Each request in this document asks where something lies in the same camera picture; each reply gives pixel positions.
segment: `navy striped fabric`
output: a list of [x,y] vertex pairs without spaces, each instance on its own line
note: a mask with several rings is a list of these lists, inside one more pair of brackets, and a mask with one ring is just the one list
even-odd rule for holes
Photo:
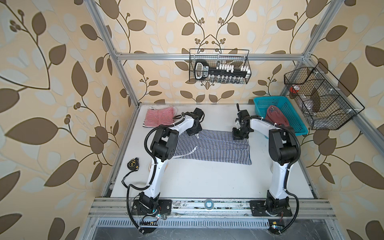
[[173,158],[252,164],[248,139],[233,140],[232,132],[206,129],[192,136],[182,133]]

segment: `floral wallpaper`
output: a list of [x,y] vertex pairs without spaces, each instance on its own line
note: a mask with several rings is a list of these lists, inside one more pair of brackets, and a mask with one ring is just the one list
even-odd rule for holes
[[0,0],[0,23],[0,238],[75,239],[133,106],[82,1]]
[[[366,107],[361,114],[384,134],[383,13],[383,1],[346,0],[312,58],[339,77]],[[352,121],[336,131],[310,130],[300,141],[310,177],[346,238],[384,239],[384,157]]]
[[122,53],[302,53],[327,0],[96,0]]
[[127,60],[125,70],[142,103],[251,103],[257,96],[279,95],[284,74],[292,61],[250,61],[248,84],[222,84],[190,81],[185,61]]

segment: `red and white striped cloth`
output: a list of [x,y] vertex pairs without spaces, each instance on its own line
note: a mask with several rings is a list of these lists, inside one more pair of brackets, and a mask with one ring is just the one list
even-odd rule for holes
[[158,127],[159,125],[172,125],[177,109],[168,107],[164,109],[148,109],[143,127]]

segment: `teal plastic basket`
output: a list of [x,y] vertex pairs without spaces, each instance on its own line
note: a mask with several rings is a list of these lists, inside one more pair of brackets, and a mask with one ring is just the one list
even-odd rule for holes
[[254,100],[256,114],[265,117],[266,110],[270,105],[278,107],[284,116],[288,119],[289,125],[293,127],[296,136],[308,134],[308,128],[304,125],[303,121],[300,119],[299,115],[296,113],[292,104],[289,102],[288,98],[283,96],[267,96],[267,97],[257,97]]

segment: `white tabletop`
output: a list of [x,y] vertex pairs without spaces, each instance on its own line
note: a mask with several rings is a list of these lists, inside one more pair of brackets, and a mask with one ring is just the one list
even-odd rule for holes
[[[127,163],[139,158],[139,170],[131,173],[125,180],[144,187],[149,175],[152,158],[144,150],[144,138],[150,128],[142,126],[147,109],[162,109],[166,105],[143,105],[132,132],[121,168],[111,197],[126,197],[127,189],[122,185],[122,178],[129,172]],[[175,105],[178,114],[193,112],[200,108],[205,113],[201,123],[203,129],[232,131],[237,118],[236,105]],[[240,105],[250,115],[255,114],[254,105]],[[154,133],[148,140],[148,148]],[[250,157],[252,165],[225,162],[201,161],[194,159],[170,159],[161,182],[161,198],[265,198],[272,179],[272,159],[268,153],[268,139],[255,131],[249,134]],[[299,198],[313,198],[307,181],[299,166],[295,163],[288,180],[288,189]],[[139,192],[130,189],[130,197]]]

